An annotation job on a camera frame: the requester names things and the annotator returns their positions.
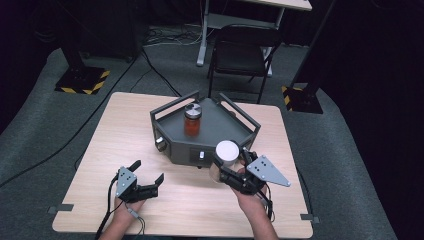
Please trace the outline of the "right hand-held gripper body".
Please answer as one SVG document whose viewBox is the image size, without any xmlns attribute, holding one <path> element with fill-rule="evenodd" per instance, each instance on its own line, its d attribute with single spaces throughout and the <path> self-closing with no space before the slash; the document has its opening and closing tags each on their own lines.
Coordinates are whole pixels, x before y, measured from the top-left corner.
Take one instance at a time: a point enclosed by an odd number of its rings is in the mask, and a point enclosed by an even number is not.
<svg viewBox="0 0 424 240">
<path fill-rule="evenodd" d="M 257 194 L 268 182 L 285 187 L 291 186 L 291 182 L 265 155 L 258 155 L 251 164 L 244 163 L 243 173 L 222 167 L 220 182 L 245 195 Z"/>
</svg>

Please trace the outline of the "person's left hand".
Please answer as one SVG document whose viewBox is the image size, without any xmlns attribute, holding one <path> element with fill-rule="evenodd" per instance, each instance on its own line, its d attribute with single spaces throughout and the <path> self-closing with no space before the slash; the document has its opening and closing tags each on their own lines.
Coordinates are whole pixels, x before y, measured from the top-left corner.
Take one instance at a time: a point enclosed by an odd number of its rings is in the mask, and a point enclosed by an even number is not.
<svg viewBox="0 0 424 240">
<path fill-rule="evenodd" d="M 135 221 L 135 214 L 139 213 L 145 201 L 125 203 L 119 198 L 115 199 L 115 211 L 112 222 L 120 226 L 129 227 Z"/>
</svg>

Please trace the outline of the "black folding chair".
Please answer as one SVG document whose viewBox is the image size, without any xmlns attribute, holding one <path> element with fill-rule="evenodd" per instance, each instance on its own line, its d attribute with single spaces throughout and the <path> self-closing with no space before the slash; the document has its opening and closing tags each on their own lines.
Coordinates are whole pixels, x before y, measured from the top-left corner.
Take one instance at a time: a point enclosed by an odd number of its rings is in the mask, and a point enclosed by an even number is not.
<svg viewBox="0 0 424 240">
<path fill-rule="evenodd" d="M 279 28 L 243 24 L 222 27 L 212 49 L 207 74 L 208 96 L 212 95 L 215 73 L 250 76 L 249 83 L 255 77 L 261 77 L 259 90 L 251 91 L 257 95 L 256 102 L 260 103 L 273 55 L 281 43 Z"/>
</svg>

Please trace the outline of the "dark box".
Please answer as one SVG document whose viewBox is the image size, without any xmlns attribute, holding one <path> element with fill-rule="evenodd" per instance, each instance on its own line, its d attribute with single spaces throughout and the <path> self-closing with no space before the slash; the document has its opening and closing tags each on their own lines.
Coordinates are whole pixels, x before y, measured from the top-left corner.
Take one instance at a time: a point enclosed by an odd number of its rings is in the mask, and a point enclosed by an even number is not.
<svg viewBox="0 0 424 240">
<path fill-rule="evenodd" d="M 79 48 L 87 57 L 132 61 L 138 55 L 133 0 L 82 0 Z"/>
</svg>

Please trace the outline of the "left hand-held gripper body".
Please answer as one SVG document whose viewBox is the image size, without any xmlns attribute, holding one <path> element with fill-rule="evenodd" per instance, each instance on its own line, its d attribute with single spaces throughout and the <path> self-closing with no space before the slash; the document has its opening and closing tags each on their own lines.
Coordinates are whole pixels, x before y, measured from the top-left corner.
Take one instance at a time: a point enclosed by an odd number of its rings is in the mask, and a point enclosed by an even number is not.
<svg viewBox="0 0 424 240">
<path fill-rule="evenodd" d="M 141 186 L 137 184 L 137 176 L 128 168 L 118 171 L 115 196 L 125 203 L 135 203 L 158 196 L 159 179 L 153 184 Z"/>
</svg>

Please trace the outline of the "orange jar with silver lid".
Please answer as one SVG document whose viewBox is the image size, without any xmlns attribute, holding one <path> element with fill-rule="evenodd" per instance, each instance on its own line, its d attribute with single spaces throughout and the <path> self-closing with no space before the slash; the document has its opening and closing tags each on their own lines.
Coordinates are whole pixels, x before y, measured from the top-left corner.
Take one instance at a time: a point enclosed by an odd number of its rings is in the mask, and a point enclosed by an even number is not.
<svg viewBox="0 0 424 240">
<path fill-rule="evenodd" d="M 200 132 L 202 108 L 197 103 L 190 103 L 184 109 L 184 132 L 188 136 L 197 136 Z"/>
</svg>

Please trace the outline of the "clear jar with white lid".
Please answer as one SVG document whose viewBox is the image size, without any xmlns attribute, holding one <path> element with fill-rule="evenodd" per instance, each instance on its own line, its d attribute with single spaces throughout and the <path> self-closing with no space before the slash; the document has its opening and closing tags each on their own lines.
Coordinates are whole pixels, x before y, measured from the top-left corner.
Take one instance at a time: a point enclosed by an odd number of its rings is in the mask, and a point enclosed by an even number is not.
<svg viewBox="0 0 424 240">
<path fill-rule="evenodd" d="M 239 157 L 239 154 L 240 154 L 239 147 L 234 141 L 223 140 L 216 145 L 215 151 L 213 153 L 213 160 L 214 160 L 214 156 L 218 155 L 223 160 L 223 165 L 221 166 L 221 168 L 224 167 L 224 168 L 233 170 L 234 165 Z M 221 169 L 219 174 L 212 174 L 211 166 L 210 166 L 209 176 L 213 181 L 219 183 L 220 174 L 221 174 Z"/>
</svg>

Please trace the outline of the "person's right hand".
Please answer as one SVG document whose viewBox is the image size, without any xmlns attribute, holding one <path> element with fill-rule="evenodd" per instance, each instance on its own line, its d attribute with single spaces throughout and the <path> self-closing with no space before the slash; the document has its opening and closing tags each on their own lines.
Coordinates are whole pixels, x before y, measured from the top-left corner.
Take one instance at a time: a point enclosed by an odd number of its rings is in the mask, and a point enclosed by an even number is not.
<svg viewBox="0 0 424 240">
<path fill-rule="evenodd" d="M 232 188 L 232 191 L 238 200 L 239 207 L 249 220 L 257 220 L 259 218 L 268 220 L 265 206 L 259 197 L 256 195 L 242 194 L 234 188 Z"/>
</svg>

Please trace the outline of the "black stand with striped base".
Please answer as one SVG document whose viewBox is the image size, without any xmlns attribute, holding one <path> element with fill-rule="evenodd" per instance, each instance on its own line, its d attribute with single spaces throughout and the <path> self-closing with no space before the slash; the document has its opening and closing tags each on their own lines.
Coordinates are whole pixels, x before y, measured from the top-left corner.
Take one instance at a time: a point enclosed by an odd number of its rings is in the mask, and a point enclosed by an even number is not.
<svg viewBox="0 0 424 240">
<path fill-rule="evenodd" d="M 104 68 L 86 66 L 71 39 L 72 35 L 65 26 L 63 9 L 57 0 L 48 0 L 56 18 L 56 34 L 60 48 L 68 63 L 68 68 L 56 83 L 57 91 L 66 93 L 96 94 L 104 85 L 109 72 Z"/>
<path fill-rule="evenodd" d="M 328 35 L 327 23 L 337 0 L 332 0 L 325 17 L 312 41 L 304 60 L 289 86 L 283 86 L 284 103 L 288 111 L 322 114 L 323 110 L 317 98 L 317 92 L 327 72 L 328 46 L 324 38 Z"/>
</svg>

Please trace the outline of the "black corner shelf rack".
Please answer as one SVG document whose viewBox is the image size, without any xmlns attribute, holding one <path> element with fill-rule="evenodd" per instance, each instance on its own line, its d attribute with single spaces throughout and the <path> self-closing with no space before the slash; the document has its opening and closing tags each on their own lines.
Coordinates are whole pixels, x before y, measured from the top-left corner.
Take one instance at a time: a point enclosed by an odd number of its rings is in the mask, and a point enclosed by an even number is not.
<svg viewBox="0 0 424 240">
<path fill-rule="evenodd" d="M 184 130 L 185 106 L 197 103 L 202 110 L 199 133 Z M 234 140 L 250 149 L 261 125 L 223 93 L 218 98 L 200 98 L 199 92 L 173 100 L 150 112 L 154 141 L 159 152 L 173 164 L 209 168 L 216 145 Z"/>
</svg>

